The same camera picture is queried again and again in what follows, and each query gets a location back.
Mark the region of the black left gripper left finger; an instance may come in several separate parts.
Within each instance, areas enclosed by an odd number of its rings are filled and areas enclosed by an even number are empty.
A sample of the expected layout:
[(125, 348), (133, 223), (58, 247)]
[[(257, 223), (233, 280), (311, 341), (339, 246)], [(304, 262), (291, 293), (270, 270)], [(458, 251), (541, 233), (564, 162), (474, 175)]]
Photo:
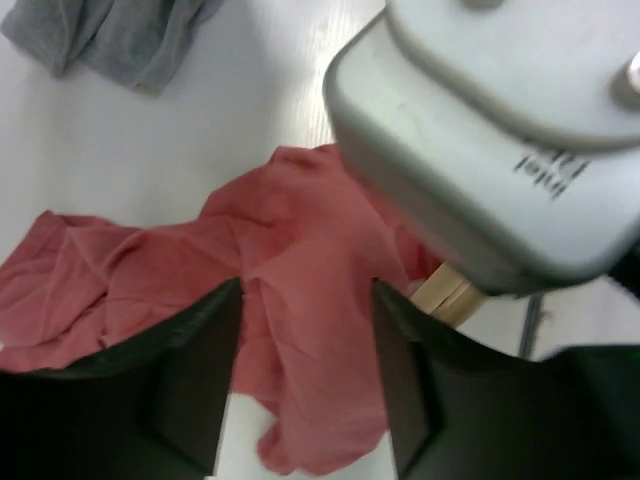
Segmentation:
[(202, 479), (242, 320), (238, 279), (64, 369), (1, 376), (5, 479)]

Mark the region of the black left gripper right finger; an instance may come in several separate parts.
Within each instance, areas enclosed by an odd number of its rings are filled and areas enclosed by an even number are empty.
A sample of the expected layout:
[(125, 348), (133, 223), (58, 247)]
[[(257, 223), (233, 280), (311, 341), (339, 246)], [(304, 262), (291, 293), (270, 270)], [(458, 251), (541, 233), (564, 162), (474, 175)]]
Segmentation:
[(639, 349), (503, 354), (373, 285), (377, 357), (402, 479), (635, 479)]

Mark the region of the beige plastic hanger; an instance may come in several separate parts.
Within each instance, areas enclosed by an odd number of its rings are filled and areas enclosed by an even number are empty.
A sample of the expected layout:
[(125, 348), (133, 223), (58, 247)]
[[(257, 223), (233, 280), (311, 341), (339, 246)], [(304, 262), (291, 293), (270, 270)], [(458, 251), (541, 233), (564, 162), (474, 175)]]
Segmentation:
[(486, 302), (487, 296), (449, 264), (440, 265), (411, 296), (422, 312), (457, 328)]

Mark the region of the red t shirt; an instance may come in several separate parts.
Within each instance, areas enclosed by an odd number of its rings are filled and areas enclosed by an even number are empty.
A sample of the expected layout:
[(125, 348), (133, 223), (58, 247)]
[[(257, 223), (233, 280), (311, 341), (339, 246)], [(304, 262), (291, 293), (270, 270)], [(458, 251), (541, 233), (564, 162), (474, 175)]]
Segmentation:
[(335, 146), (280, 147), (187, 223), (42, 213), (1, 267), (1, 366), (69, 366), (237, 277), (232, 388), (275, 417), (258, 455), (281, 475), (327, 475), (374, 450), (387, 428), (372, 281), (407, 292), (439, 264)]

